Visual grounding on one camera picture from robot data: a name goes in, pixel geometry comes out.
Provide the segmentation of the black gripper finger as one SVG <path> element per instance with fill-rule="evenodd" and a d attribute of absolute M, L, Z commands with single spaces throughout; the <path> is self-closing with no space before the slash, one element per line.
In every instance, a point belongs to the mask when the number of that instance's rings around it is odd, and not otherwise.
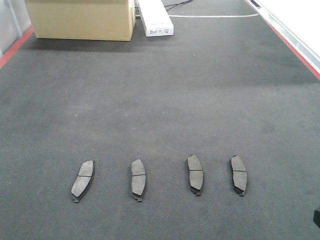
<path fill-rule="evenodd" d="M 316 208 L 313 212 L 313 223 L 320 228 L 320 208 Z"/>

